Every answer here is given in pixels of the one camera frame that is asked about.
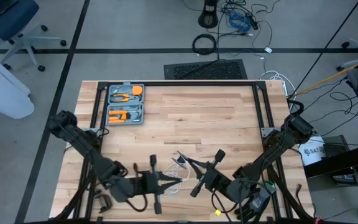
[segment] white cable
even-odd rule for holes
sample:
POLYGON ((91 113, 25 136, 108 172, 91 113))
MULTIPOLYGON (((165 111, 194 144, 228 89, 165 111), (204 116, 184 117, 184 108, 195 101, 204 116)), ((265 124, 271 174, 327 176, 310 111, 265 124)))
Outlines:
POLYGON ((292 82, 283 74, 280 74, 278 73, 277 71, 274 71, 274 70, 270 70, 270 71, 267 71, 267 72, 264 72, 263 74, 260 75, 259 79, 261 80, 262 77, 268 73, 274 73, 274 76, 270 77, 269 79, 270 80, 281 80, 283 83, 285 83, 285 80, 291 85, 293 91, 294 91, 294 94, 296 94, 296 91, 295 91, 295 86, 293 86, 292 82))
MULTIPOLYGON (((173 151, 171 154, 171 157, 173 158, 173 155, 178 152, 177 150, 173 151)), ((170 187, 169 189, 167 189, 165 192, 167 194, 163 195, 163 197, 168 197, 170 195, 176 194, 179 192, 179 190, 181 189, 181 185, 182 183, 184 183, 184 181, 188 180, 190 177, 190 167, 188 167, 187 162, 185 160, 185 158, 183 158, 182 156, 180 156, 185 162, 181 163, 181 165, 183 165, 184 167, 186 167, 187 170, 187 177, 185 179, 182 179, 181 182, 179 184, 175 184, 174 186, 170 187)), ((172 162, 163 172, 163 174, 170 176, 170 177, 176 177, 176 178, 180 178, 179 176, 179 169, 183 169, 181 166, 179 166, 176 162, 172 162)))

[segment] wooden table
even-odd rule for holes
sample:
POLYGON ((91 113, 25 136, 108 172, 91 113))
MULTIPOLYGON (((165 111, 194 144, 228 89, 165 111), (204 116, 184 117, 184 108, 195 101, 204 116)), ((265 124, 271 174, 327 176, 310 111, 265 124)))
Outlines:
MULTIPOLYGON (((81 128, 90 126, 97 84, 97 81, 82 83, 75 109, 81 128)), ((282 84, 276 80, 266 81, 266 84, 274 123, 281 126, 289 114, 282 84)), ((265 111, 262 94, 259 95, 262 111, 265 111)), ((103 102, 99 106, 97 127, 102 107, 103 102)), ((158 170, 165 170, 172 163, 171 153, 175 150, 206 162, 212 161, 218 149, 222 149, 226 156, 216 168, 232 178, 231 175, 238 167, 252 162, 263 151, 253 92, 249 86, 147 86, 144 108, 143 125, 107 126, 110 134, 103 140, 102 155, 121 162, 129 170, 129 177, 134 176, 134 162, 138 164, 139 170, 150 169, 151 154, 157 155, 158 170)), ((296 186, 303 186, 299 193, 300 200, 305 210, 312 215, 313 206, 300 156, 296 152, 287 151, 282 156, 282 162, 289 191, 295 196, 296 186)), ((59 214, 76 192, 82 163, 83 158, 75 150, 66 152, 51 217, 59 214)), ((134 211, 126 203, 113 202, 113 209, 99 214, 100 204, 95 201, 91 219, 103 216, 106 221, 226 221, 223 214, 220 217, 214 214, 210 192, 202 190, 196 198, 190 196, 197 182, 195 173, 191 171, 189 180, 183 183, 179 193, 162 197, 161 215, 154 214, 154 198, 148 195, 149 206, 142 213, 134 211)), ((85 213, 86 194, 81 214, 85 213)), ((223 196, 220 198, 226 209, 233 206, 223 196)), ((278 199, 282 217, 285 217, 279 191, 278 199)), ((144 206, 141 196, 132 198, 131 202, 138 208, 144 206)), ((271 201, 260 220, 264 221, 268 216, 274 217, 271 201)))

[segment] black floor mat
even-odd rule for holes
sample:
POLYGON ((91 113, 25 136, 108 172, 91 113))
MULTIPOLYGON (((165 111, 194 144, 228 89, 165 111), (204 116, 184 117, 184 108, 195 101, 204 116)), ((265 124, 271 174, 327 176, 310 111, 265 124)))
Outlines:
POLYGON ((164 65, 164 75, 166 80, 248 79, 242 59, 164 65))

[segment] gray tool case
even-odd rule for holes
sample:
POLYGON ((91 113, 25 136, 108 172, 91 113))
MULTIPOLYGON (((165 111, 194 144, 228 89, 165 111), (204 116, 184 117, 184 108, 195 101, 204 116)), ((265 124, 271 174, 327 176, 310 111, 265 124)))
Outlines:
POLYGON ((144 91, 145 88, 143 84, 133 85, 129 82, 124 82, 123 85, 111 85, 108 91, 109 97, 106 112, 106 125, 116 126, 142 124, 144 115, 144 91), (137 96, 132 95, 133 86, 141 86, 143 89, 142 93, 137 96), (121 101, 126 99, 125 95, 128 95, 129 99, 127 101, 121 101), (123 123, 111 123, 113 122, 112 117, 117 117, 115 120, 121 120, 122 115, 110 114, 110 111, 128 111, 128 113, 126 113, 127 119, 123 123))

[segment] chair wheel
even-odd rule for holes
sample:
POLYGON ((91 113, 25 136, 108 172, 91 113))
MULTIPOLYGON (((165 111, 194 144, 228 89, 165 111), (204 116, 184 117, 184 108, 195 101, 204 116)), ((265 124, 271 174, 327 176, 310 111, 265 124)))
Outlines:
POLYGON ((344 67, 342 67, 342 66, 338 66, 338 67, 336 67, 336 70, 337 70, 337 71, 339 71, 339 72, 340 72, 340 71, 342 71, 342 70, 344 70, 344 69, 345 69, 345 68, 344 68, 344 67))
POLYGON ((45 26, 45 25, 41 25, 41 29, 42 29, 44 32, 48 31, 48 27, 45 26))
POLYGON ((42 65, 39 65, 39 66, 38 66, 38 71, 40 71, 40 72, 45 71, 45 67, 42 66, 42 65))
POLYGON ((6 64, 6 63, 3 64, 3 67, 6 68, 6 70, 12 69, 12 67, 10 65, 6 64))
POLYGON ((67 45, 67 42, 66 42, 65 40, 61 40, 61 41, 60 41, 60 45, 64 47, 64 46, 67 45))
POLYGON ((342 48, 347 48, 350 44, 349 42, 343 42, 342 48))

